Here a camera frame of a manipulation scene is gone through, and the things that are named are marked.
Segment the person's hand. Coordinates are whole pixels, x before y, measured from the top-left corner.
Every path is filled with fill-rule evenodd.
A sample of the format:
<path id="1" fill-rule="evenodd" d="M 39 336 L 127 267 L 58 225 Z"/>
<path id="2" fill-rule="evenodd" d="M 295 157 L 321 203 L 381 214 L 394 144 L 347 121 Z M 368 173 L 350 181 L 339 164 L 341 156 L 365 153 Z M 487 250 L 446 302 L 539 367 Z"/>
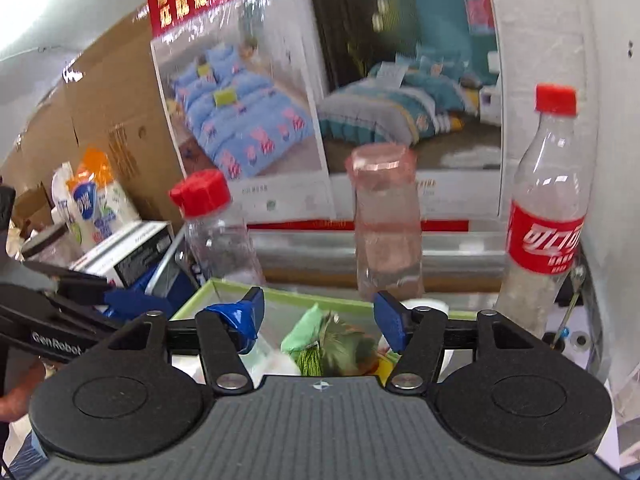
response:
<path id="1" fill-rule="evenodd" d="M 35 360 L 23 374 L 17 385 L 1 397 L 2 422 L 16 422 L 28 413 L 29 401 L 36 388 L 46 378 L 43 362 Z"/>

